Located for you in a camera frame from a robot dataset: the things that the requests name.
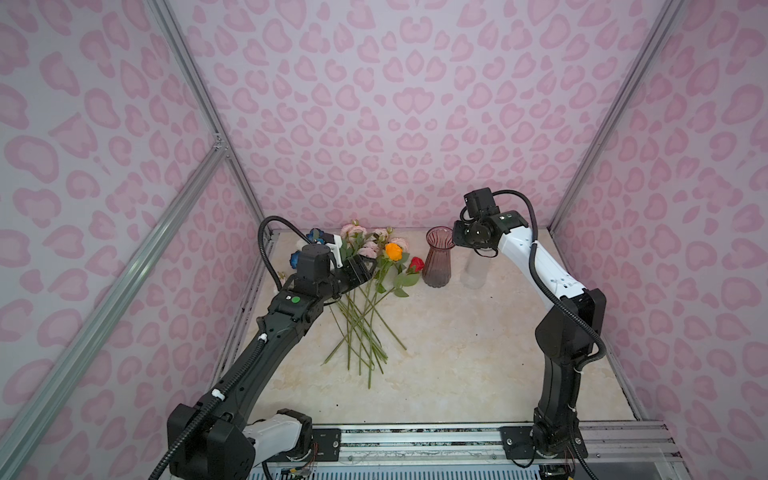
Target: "orange rose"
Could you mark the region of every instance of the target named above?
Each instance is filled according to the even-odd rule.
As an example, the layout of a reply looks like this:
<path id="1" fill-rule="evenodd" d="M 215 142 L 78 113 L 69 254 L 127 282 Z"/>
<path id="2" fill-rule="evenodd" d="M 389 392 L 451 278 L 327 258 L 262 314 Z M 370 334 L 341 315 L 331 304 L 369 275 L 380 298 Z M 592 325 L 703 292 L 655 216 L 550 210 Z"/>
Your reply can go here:
<path id="1" fill-rule="evenodd" d="M 396 262 L 402 258 L 402 248 L 400 248 L 400 245 L 397 243 L 387 243 L 386 256 L 388 256 L 391 261 Z"/>

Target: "artificial flower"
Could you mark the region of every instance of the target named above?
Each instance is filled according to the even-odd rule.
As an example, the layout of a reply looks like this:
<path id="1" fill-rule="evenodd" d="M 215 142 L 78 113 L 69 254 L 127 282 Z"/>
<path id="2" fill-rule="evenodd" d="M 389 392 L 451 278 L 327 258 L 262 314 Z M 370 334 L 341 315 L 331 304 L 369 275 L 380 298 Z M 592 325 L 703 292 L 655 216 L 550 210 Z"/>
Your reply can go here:
<path id="1" fill-rule="evenodd" d="M 341 236 L 346 237 L 346 235 L 349 233 L 349 231 L 354 227 L 354 223 L 348 223 L 347 225 L 341 227 Z"/>
<path id="2" fill-rule="evenodd" d="M 422 271 L 423 268 L 424 268 L 424 260 L 422 260 L 422 259 L 420 259 L 418 257 L 413 257 L 411 259 L 411 264 L 408 265 L 409 273 L 418 273 L 418 272 Z"/>
<path id="3" fill-rule="evenodd" d="M 398 247 L 402 248 L 403 252 L 406 252 L 406 253 L 408 252 L 409 245 L 408 245 L 408 241 L 405 238 L 392 237 L 389 239 L 389 242 L 396 243 Z"/>
<path id="4" fill-rule="evenodd" d="M 368 230 L 366 230 L 365 227 L 361 227 L 360 225 L 353 225 L 352 228 L 350 228 L 349 231 L 347 232 L 347 235 L 351 237 L 352 235 L 355 235 L 358 233 L 365 235 L 366 233 L 368 233 Z"/>
<path id="5" fill-rule="evenodd" d="M 365 243 L 363 244 L 363 246 L 364 246 L 364 247 L 368 247 L 368 248 L 372 248 L 372 249 L 374 249 L 374 250 L 375 250 L 377 253 L 379 252 L 379 244 L 378 244 L 378 243 L 376 243 L 376 242 L 374 242 L 373 240 L 368 240 L 367 242 L 365 242 Z"/>
<path id="6" fill-rule="evenodd" d="M 388 256 L 391 261 L 396 262 L 402 258 L 402 248 L 400 248 L 400 245 L 397 243 L 387 243 L 386 256 Z"/>
<path id="7" fill-rule="evenodd" d="M 371 247 L 363 247 L 360 250 L 357 250 L 357 253 L 368 258 L 376 258 L 379 255 L 379 252 Z"/>
<path id="8" fill-rule="evenodd" d="M 307 237 L 308 239 L 310 239 L 310 242 L 325 243 L 325 240 L 323 240 L 322 238 L 320 238 L 320 237 L 322 237 L 322 236 L 323 236 L 323 235 L 325 235 L 325 234 L 326 234 L 326 233 L 325 233 L 325 232 L 323 232 L 321 229 L 319 229 L 319 228 L 313 228 L 313 229 L 310 231 L 310 234 L 309 234 L 309 235 L 307 235 L 306 237 Z"/>
<path id="9" fill-rule="evenodd" d="M 296 251 L 290 254 L 290 266 L 295 270 L 298 264 L 299 264 L 299 252 Z"/>
<path id="10" fill-rule="evenodd" d="M 389 232 L 386 228 L 374 228 L 373 233 L 379 236 L 379 242 L 384 242 L 389 237 Z"/>

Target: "pink flower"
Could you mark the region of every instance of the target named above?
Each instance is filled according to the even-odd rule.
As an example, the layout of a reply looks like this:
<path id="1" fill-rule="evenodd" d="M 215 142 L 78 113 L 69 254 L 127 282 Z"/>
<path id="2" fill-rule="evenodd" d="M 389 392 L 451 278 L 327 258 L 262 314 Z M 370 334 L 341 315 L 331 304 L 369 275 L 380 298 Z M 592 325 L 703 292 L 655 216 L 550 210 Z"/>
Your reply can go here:
<path id="1" fill-rule="evenodd" d="M 364 256 L 364 257 L 368 257 L 368 258 L 376 258 L 376 257 L 379 255 L 379 253 L 378 253 L 378 252 L 376 252 L 376 251 L 375 251 L 373 248 L 371 248 L 371 247 L 363 247 L 363 248 L 361 248 L 360 250 L 357 250 L 357 253 L 358 253 L 359 255 L 362 255 L 362 256 Z"/>
<path id="2" fill-rule="evenodd" d="M 351 237 L 352 235 L 355 235 L 357 233 L 362 233 L 363 235 L 365 235 L 366 233 L 368 233 L 368 230 L 366 230 L 365 227 L 361 227 L 360 225 L 352 225 L 352 228 L 349 229 L 349 231 L 347 232 L 347 235 Z"/>
<path id="3" fill-rule="evenodd" d="M 348 223 L 347 225 L 341 227 L 341 236 L 345 237 L 347 233 L 355 226 L 354 223 Z"/>
<path id="4" fill-rule="evenodd" d="M 379 241 L 384 241 L 389 236 L 389 232 L 386 231 L 386 228 L 374 228 L 373 233 L 379 235 Z"/>
<path id="5" fill-rule="evenodd" d="M 390 243 L 395 243 L 398 247 L 402 248 L 403 252 L 408 253 L 408 241 L 405 238 L 393 237 L 389 239 Z"/>
<path id="6" fill-rule="evenodd" d="M 369 248 L 373 250 L 374 252 L 379 252 L 379 244 L 376 242 L 372 242 L 371 240 L 368 240 L 365 245 L 362 246 L 363 248 Z"/>

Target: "red rose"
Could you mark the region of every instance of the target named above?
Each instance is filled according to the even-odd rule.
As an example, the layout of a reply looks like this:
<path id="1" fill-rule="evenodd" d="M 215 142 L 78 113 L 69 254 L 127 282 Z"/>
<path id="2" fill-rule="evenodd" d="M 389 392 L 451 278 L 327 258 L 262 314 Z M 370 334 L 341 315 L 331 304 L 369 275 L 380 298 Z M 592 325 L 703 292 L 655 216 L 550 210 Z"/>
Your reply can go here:
<path id="1" fill-rule="evenodd" d="M 423 268 L 424 268 L 424 260 L 418 257 L 413 257 L 413 259 L 411 260 L 411 264 L 408 265 L 408 271 L 412 273 L 418 273 L 422 271 Z"/>

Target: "white marble surface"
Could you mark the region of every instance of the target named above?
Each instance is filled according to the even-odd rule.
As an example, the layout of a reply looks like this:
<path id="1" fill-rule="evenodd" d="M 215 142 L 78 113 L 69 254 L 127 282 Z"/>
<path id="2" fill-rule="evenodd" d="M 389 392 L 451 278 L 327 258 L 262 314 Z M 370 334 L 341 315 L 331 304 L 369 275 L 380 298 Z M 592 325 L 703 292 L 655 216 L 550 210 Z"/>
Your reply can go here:
<path id="1" fill-rule="evenodd" d="M 397 234 L 408 239 L 412 255 L 426 259 L 425 230 Z M 545 230 L 540 237 L 560 261 Z M 291 232 L 280 234 L 272 255 L 276 270 L 292 272 L 288 259 L 296 249 L 296 238 Z M 534 328 L 546 309 L 535 288 L 504 257 L 492 262 L 485 287 L 465 288 L 459 276 L 470 253 L 474 254 L 465 248 L 452 250 L 453 276 L 447 286 L 434 289 L 420 280 L 407 287 L 409 298 L 387 297 L 379 304 L 379 311 L 408 350 L 381 323 L 375 325 L 389 362 L 383 366 L 383 375 L 376 371 L 370 390 L 365 370 L 358 376 L 356 362 L 347 371 L 346 349 L 339 349 L 323 365 L 341 339 L 326 308 L 280 364 L 250 421 L 283 408 L 306 413 L 315 423 L 530 420 L 544 374 L 544 355 L 536 344 Z M 274 289 L 265 275 L 255 316 L 266 313 Z M 256 322 L 251 320 L 246 340 L 256 331 Z M 581 420 L 634 418 L 606 359 L 585 368 L 578 412 Z"/>

